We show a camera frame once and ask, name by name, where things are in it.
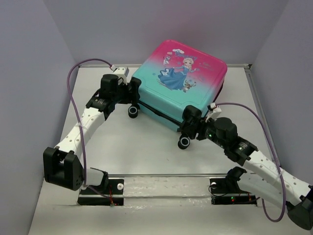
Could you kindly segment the pink and teal suitcase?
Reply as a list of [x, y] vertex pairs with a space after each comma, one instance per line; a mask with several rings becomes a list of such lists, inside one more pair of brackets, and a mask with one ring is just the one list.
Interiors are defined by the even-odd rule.
[[139, 83], [139, 99], [128, 115], [136, 118], [142, 111], [179, 132], [178, 147], [186, 149], [219, 95], [226, 72], [221, 59], [175, 40], [163, 41], [132, 75]]

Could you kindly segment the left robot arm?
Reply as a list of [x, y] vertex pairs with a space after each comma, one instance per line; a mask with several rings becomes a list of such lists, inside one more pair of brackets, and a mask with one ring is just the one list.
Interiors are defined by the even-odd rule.
[[95, 131], [115, 110], [116, 104], [131, 104], [136, 108], [141, 81], [133, 78], [124, 83], [119, 75], [103, 75], [100, 88], [86, 103], [77, 123], [55, 147], [43, 153], [45, 181], [73, 191], [92, 187], [97, 193], [108, 189], [108, 174], [87, 167], [86, 145]]

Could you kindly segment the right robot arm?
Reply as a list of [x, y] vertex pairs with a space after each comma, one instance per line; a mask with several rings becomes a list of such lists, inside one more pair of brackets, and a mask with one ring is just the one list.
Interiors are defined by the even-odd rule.
[[304, 182], [266, 157], [254, 144], [237, 133], [237, 126], [226, 117], [201, 118], [197, 140], [208, 139], [221, 147], [224, 154], [243, 168], [254, 172], [273, 188], [263, 195], [270, 202], [278, 201], [287, 210], [289, 219], [304, 230], [313, 227], [313, 186]]

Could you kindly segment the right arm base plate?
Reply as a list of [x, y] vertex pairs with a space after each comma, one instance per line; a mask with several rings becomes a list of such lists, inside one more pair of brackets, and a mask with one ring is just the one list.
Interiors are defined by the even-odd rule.
[[257, 205], [260, 197], [239, 188], [238, 182], [245, 173], [245, 169], [236, 166], [223, 178], [211, 178], [208, 191], [212, 205]]

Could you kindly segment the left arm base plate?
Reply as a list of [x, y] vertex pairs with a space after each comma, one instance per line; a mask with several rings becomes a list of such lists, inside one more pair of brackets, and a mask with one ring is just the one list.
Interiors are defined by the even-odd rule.
[[79, 191], [77, 203], [80, 206], [123, 206], [124, 179], [109, 178], [108, 185], [91, 186]]

